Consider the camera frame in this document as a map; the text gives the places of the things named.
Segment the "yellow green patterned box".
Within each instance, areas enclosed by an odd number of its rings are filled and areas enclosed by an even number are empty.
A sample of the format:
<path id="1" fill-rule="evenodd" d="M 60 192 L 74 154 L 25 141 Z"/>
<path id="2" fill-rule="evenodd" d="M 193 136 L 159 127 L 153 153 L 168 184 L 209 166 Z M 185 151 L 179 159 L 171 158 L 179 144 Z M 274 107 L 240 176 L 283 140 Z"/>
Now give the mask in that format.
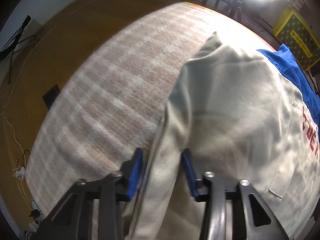
<path id="1" fill-rule="evenodd" d="M 319 61 L 319 42 L 302 17 L 286 8 L 273 27 L 274 36 L 291 50 L 303 70 Z"/>

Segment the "white power strip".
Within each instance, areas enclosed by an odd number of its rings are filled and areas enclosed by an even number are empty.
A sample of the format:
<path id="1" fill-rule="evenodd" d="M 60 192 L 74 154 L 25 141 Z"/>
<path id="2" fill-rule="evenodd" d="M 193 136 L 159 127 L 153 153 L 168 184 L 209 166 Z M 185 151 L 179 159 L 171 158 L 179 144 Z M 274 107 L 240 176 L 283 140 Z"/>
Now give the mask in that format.
<path id="1" fill-rule="evenodd" d="M 24 166 L 20 166 L 18 168 L 13 169 L 12 172 L 13 177 L 23 180 L 25 178 L 26 168 Z"/>

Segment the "black floor box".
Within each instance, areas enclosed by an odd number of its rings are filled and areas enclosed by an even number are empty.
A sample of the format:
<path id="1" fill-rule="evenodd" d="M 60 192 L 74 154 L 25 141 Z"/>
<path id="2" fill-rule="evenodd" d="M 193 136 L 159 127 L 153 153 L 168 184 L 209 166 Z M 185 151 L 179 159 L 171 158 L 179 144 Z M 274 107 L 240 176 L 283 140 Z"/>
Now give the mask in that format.
<path id="1" fill-rule="evenodd" d="M 52 107 L 54 101 L 56 100 L 59 94 L 60 94 L 60 89 L 58 85 L 54 85 L 50 90 L 48 90 L 48 92 L 46 92 L 43 95 L 42 99 L 48 110 L 50 110 L 50 108 Z"/>

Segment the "grey and blue jacket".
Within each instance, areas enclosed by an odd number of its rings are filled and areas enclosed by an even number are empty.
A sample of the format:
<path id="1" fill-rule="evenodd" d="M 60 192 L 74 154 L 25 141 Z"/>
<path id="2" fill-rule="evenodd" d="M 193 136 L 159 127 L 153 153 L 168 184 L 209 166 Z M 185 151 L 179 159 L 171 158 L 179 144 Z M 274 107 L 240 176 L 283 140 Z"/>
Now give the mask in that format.
<path id="1" fill-rule="evenodd" d="M 285 45 L 255 49 L 213 33 L 187 60 L 152 144 L 127 239 L 198 239 L 203 205 L 179 171 L 249 180 L 290 239 L 319 200 L 319 98 Z"/>

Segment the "beige plaid bed blanket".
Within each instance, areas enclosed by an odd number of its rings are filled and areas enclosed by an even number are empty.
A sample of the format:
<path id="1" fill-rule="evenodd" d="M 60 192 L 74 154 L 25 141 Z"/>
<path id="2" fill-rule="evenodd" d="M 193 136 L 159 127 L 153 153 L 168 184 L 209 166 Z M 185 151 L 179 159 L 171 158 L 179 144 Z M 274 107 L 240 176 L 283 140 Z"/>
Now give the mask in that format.
<path id="1" fill-rule="evenodd" d="M 31 151 L 27 184 L 47 216 L 35 239 L 91 239 L 97 222 L 72 219 L 76 194 L 54 206 L 79 178 L 98 180 L 152 144 L 182 63 L 216 31 L 249 52 L 271 50 L 260 36 L 217 12 L 176 3 L 133 22 L 75 72 L 48 112 Z"/>

